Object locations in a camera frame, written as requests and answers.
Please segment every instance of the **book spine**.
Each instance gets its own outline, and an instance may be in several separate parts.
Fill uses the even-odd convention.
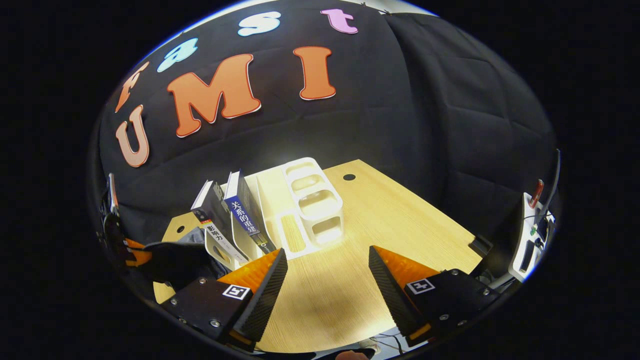
[[[230,197],[225,199],[225,201],[227,202],[229,210],[231,210],[238,221],[238,224],[240,224],[247,234],[249,234],[253,242],[258,245],[263,253],[269,254],[276,250],[276,247],[269,239],[269,236],[267,236],[267,234],[262,234],[257,223],[255,223],[249,214],[247,214],[245,211],[246,208],[243,206],[243,203],[240,201],[238,196]]]
[[[251,239],[255,242],[256,245],[262,250],[263,253],[269,254],[272,251],[276,250],[276,245],[271,242],[269,236],[262,233],[257,233],[255,235],[251,235]]]
[[[246,208],[237,195],[225,199],[225,201],[229,206],[229,210],[231,210],[231,212],[234,214],[234,217],[238,221],[238,224],[242,226],[242,228],[249,234],[249,236],[260,232],[249,214],[247,214],[247,212],[245,211]]]
[[[238,260],[240,264],[246,263],[248,261],[248,258],[244,254],[240,253],[236,249],[236,247],[218,229],[218,227],[216,227],[216,224],[213,223],[210,216],[207,216],[201,209],[193,210],[193,213],[200,220],[200,223],[203,225],[205,230],[207,230],[211,237],[216,240],[216,243],[221,248],[225,249],[229,256],[232,256],[233,258]]]

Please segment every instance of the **foam letter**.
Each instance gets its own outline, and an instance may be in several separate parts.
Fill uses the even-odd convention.
[[[347,24],[347,19],[353,20],[353,16],[342,12],[342,10],[323,10],[320,13],[329,16],[329,24],[331,24],[331,27],[336,29],[337,31],[347,34],[355,34],[358,32],[358,28],[354,28],[353,26],[349,26],[349,24]]]
[[[238,35],[247,37],[253,34],[266,33],[277,28],[280,25],[278,18],[279,12],[268,12],[251,15],[243,19],[238,26],[242,29],[238,30]]]
[[[165,71],[169,69],[171,65],[177,63],[178,61],[182,61],[191,54],[193,54],[198,47],[196,46],[196,42],[198,42],[198,38],[192,38],[191,40],[187,40],[182,44],[176,46],[173,50],[169,51],[169,53],[164,57],[164,61],[160,63],[158,66],[158,72]]]
[[[304,100],[325,99],[335,95],[335,88],[329,84],[329,73],[326,68],[326,58],[331,50],[326,47],[299,47],[293,53],[302,60],[302,71],[305,87],[300,90],[300,97]]]
[[[130,95],[129,89],[133,88],[133,86],[138,81],[140,72],[145,68],[147,68],[147,65],[149,65],[149,61],[147,61],[144,65],[142,65],[140,69],[136,70],[136,72],[134,72],[133,75],[129,79],[127,79],[127,81],[124,82],[124,85],[122,85],[122,92],[120,93],[120,100],[118,100],[118,105],[116,106],[116,112],[118,112],[118,110],[122,107],[122,105],[124,105],[124,103],[127,102],[127,99],[129,98],[129,95]]]
[[[145,134],[145,127],[142,126],[142,105],[138,105],[131,115],[129,115],[129,121],[133,124],[133,131],[136,133],[138,139],[138,151],[134,152],[129,144],[127,137],[127,122],[123,122],[118,126],[116,130],[116,138],[120,143],[120,150],[124,156],[124,160],[132,167],[139,167],[147,162],[149,157],[149,141],[147,140],[147,134]]]
[[[179,138],[191,135],[200,129],[201,121],[194,119],[191,113],[193,107],[208,123],[213,124],[218,115],[220,97],[225,97],[225,107],[222,116],[232,119],[258,111],[262,106],[253,97],[249,84],[249,63],[253,60],[251,54],[241,54],[224,59],[209,85],[205,84],[196,74],[188,72],[173,80],[167,86],[167,91],[173,93],[175,111],[178,114],[178,129],[175,134]]]

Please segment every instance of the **black fabric backdrop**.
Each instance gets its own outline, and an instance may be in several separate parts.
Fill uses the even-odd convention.
[[[115,275],[86,206],[84,154],[105,100],[133,65],[221,5],[10,4],[8,101],[24,106],[22,116],[5,119],[17,128],[5,132],[13,169],[6,207],[19,215],[9,217],[5,249],[19,247],[5,257],[7,358],[220,356],[151,311]],[[629,9],[611,2],[420,5],[503,56],[531,86],[564,150],[561,183],[570,199],[554,251],[526,286],[427,358],[631,358],[626,289],[633,281],[624,257],[637,242],[624,231],[637,210],[624,204],[633,199],[625,187],[636,186],[629,157],[638,132]],[[35,211],[37,223],[24,216]]]
[[[357,34],[335,31],[319,15],[336,7],[354,17]],[[237,35],[240,20],[271,11],[282,14],[279,27]],[[191,38],[198,38],[195,53],[155,71],[168,51]],[[304,80],[292,50],[309,45],[332,50],[327,64],[337,94],[329,99],[298,95]],[[262,108],[234,119],[218,115],[214,124],[203,121],[198,132],[178,138],[167,84],[186,72],[208,83],[222,60],[241,53],[254,55],[249,78]],[[380,15],[341,1],[263,3],[174,38],[122,82],[146,61],[118,113],[122,88],[109,98],[95,144],[102,178],[116,176],[125,233],[141,243],[159,241],[171,217],[189,211],[205,180],[225,183],[238,168],[252,174],[305,156],[322,168],[361,159],[487,237],[522,192],[533,192],[537,178],[552,183],[555,136],[535,95],[498,55],[438,17]],[[150,155],[133,168],[115,131],[139,104]],[[127,134],[136,144],[132,127]],[[98,197],[102,188],[92,190]]]

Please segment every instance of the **blue letter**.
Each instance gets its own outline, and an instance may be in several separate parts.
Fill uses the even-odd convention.
[[[169,51],[169,53],[164,57],[164,61],[160,64],[160,66],[158,66],[158,72],[165,71],[166,69],[169,69],[169,67],[174,63],[188,58],[196,51],[196,49],[198,49],[198,47],[196,46],[197,41],[198,38],[192,38],[191,40],[187,40],[175,47],[175,49]]]

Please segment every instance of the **black cloth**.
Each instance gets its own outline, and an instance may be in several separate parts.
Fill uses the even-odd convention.
[[[335,31],[318,15],[332,6],[354,17],[357,34]],[[237,35],[240,20],[269,11],[282,14],[278,28]],[[168,51],[194,37],[195,53],[156,71]],[[327,66],[337,93],[329,99],[299,96],[303,72],[292,51],[309,45],[332,50]],[[242,53],[254,55],[248,73],[262,108],[235,119],[218,114],[178,138],[167,84],[187,72],[208,83],[221,61]],[[438,17],[380,15],[342,1],[263,3],[174,38],[131,72],[146,61],[119,112],[122,88],[106,103],[92,157],[102,173],[91,168],[92,176],[115,174],[124,231],[140,243],[159,241],[206,179],[224,183],[231,170],[252,174],[304,156],[322,168],[361,159],[487,237],[537,178],[551,183],[554,133],[534,94],[493,51]],[[115,131],[140,104],[150,155],[133,168]],[[135,149],[131,126],[127,134]]]
[[[202,229],[201,227],[194,227],[193,230],[186,233],[183,237],[181,237],[176,242],[177,243],[196,243],[204,246],[205,245],[204,232],[205,232],[205,229]],[[218,255],[220,255],[220,253],[216,248],[213,248],[213,250],[216,251]],[[211,268],[213,270],[213,275],[216,277],[216,279],[219,279],[231,272],[231,270],[226,268],[216,259],[211,259],[211,263],[212,263]]]

